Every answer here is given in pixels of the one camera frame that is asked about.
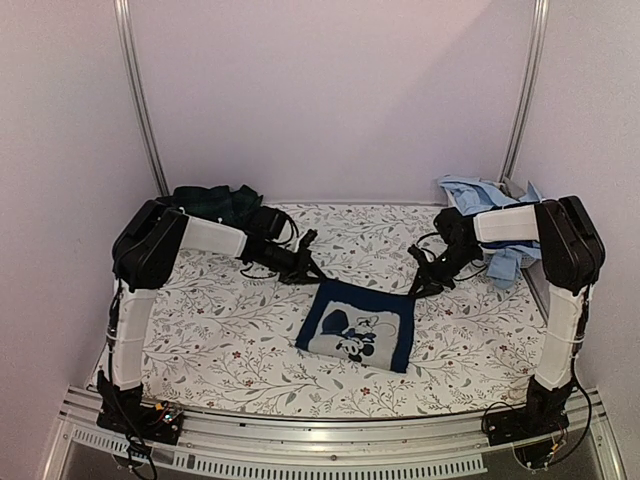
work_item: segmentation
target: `robotic arm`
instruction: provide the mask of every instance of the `robotic arm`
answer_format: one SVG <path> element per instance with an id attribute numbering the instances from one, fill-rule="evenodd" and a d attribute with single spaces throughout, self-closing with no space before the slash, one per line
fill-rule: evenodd
<path id="1" fill-rule="evenodd" d="M 143 205 L 112 250 L 118 284 L 107 328 L 108 376 L 103 371 L 98 374 L 98 391 L 103 398 L 99 426 L 139 440 L 178 441 L 182 415 L 177 407 L 167 402 L 156 407 L 141 405 L 140 364 L 157 290 L 169 279 L 181 248 L 257 262 L 279 273 L 279 280 L 287 284 L 326 279 L 309 251 L 317 232 L 308 231 L 293 251 L 273 241 L 282 232 L 286 217 L 280 210 L 261 207 L 242 231 L 191 217 L 161 200 Z"/>
<path id="2" fill-rule="evenodd" d="M 584 340 L 592 286 L 605 258 L 602 241 L 582 203 L 577 197 L 566 197 L 475 216 L 462 216 L 449 208 L 434 224 L 447 249 L 433 262 L 416 245 L 409 249 L 419 265 L 410 292 L 415 297 L 454 288 L 453 278 L 460 270 L 482 258 L 481 243 L 540 242 L 551 298 L 542 358 L 529 381 L 525 407 L 489 414 L 483 428 L 491 445 L 566 428 L 564 406 L 575 386 L 575 357 Z"/>

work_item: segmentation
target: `black mount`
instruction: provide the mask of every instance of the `black mount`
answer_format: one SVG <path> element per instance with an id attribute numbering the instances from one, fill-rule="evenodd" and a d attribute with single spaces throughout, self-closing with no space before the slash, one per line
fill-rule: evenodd
<path id="1" fill-rule="evenodd" d="M 171 408 L 168 402 L 160 404 L 162 409 L 143 406 L 142 385 L 121 391 L 100 370 L 98 392 L 102 396 L 102 409 L 96 422 L 99 427 L 126 435 L 133 432 L 128 423 L 131 422 L 145 440 L 170 445 L 178 443 L 184 420 L 182 412 Z"/>
<path id="2" fill-rule="evenodd" d="M 256 262 L 269 270 L 279 273 L 278 280 L 285 284 L 312 284 L 327 280 L 327 276 L 311 258 L 309 245 L 318 236 L 315 230 L 309 230 L 300 240 L 297 252 L 249 235 L 240 259 L 244 262 Z"/>
<path id="3" fill-rule="evenodd" d="M 569 419 L 564 407 L 573 387 L 571 381 L 549 391 L 531 377 L 524 407 L 489 413 L 483 418 L 482 431 L 489 438 L 489 445 L 518 442 L 566 429 Z"/>
<path id="4" fill-rule="evenodd" d="M 430 262 L 417 245 L 409 247 L 409 254 L 418 262 L 418 271 L 409 289 L 409 296 L 414 298 L 438 295 L 445 287 L 455 288 L 454 277 L 460 270 L 473 260 L 482 260 L 473 217 L 464 217 L 452 207 L 442 210 L 433 223 L 447 249 Z"/>

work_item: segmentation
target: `blue towel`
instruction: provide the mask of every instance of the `blue towel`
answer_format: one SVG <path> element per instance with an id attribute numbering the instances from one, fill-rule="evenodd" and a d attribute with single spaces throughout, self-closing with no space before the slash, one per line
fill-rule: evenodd
<path id="1" fill-rule="evenodd" d="M 445 175 L 438 179 L 438 185 L 453 195 L 456 206 L 463 215 L 491 210 L 493 207 L 505 207 L 521 202 L 539 202 L 540 192 L 531 184 L 527 185 L 527 193 L 516 199 L 510 198 L 494 184 L 479 178 L 456 177 Z M 486 248 L 499 250 L 491 257 L 487 276 L 498 288 L 509 288 L 520 275 L 520 265 L 525 256 L 539 260 L 542 258 L 540 245 L 537 242 L 500 242 L 485 244 Z"/>
<path id="2" fill-rule="evenodd" d="M 337 280 L 323 282 L 296 347 L 406 373 L 415 300 Z"/>

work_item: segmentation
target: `navy blue cloth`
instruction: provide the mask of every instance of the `navy blue cloth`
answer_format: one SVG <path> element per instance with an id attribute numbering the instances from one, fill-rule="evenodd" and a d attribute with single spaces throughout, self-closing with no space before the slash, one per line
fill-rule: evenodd
<path id="1" fill-rule="evenodd" d="M 415 300 L 338 280 L 323 282 L 296 347 L 406 373 L 413 347 Z"/>

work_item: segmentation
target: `floral fabric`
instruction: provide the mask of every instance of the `floral fabric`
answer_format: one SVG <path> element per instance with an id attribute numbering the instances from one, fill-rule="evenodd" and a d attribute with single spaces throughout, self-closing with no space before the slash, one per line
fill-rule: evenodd
<path id="1" fill-rule="evenodd" d="M 333 278 L 406 293 L 409 245 L 434 230 L 438 207 L 281 205 Z M 440 252 L 438 237 L 424 245 Z M 143 355 L 148 397 L 195 407 L 310 417 L 401 417 L 523 401 L 545 333 L 527 284 L 498 290 L 484 274 L 415 306 L 405 375 L 294 347 L 317 285 L 248 280 L 240 261 L 181 250 L 159 291 Z M 468 277 L 473 266 L 461 272 Z M 266 275 L 259 267 L 251 275 Z M 97 369 L 104 365 L 104 355 Z"/>

